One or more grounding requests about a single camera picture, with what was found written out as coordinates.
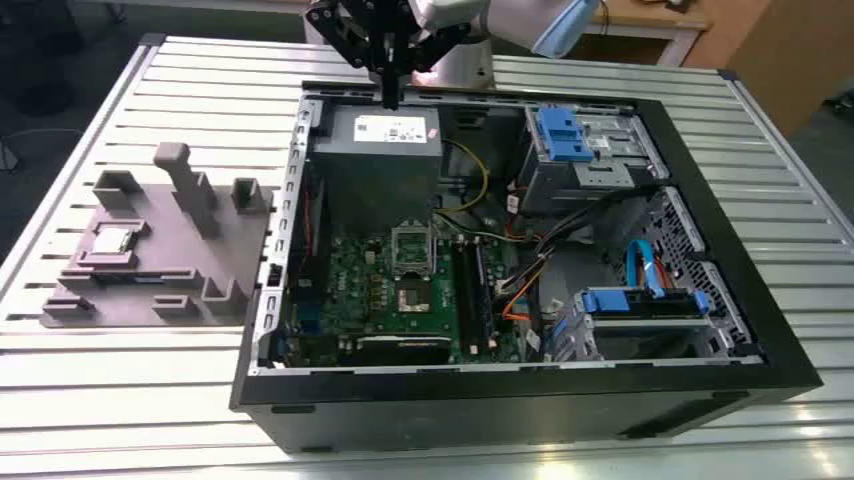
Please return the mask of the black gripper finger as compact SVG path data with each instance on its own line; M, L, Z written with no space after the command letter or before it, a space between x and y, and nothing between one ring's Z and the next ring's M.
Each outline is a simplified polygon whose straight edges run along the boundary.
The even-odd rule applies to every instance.
M391 108L403 85L425 73L468 35L467 1L395 1L391 43Z
M380 102L384 108L393 107L393 82L385 75L384 37L375 40L356 32L353 24L340 15L339 1L311 1L304 19L335 48L355 69L364 68L369 78L379 85Z

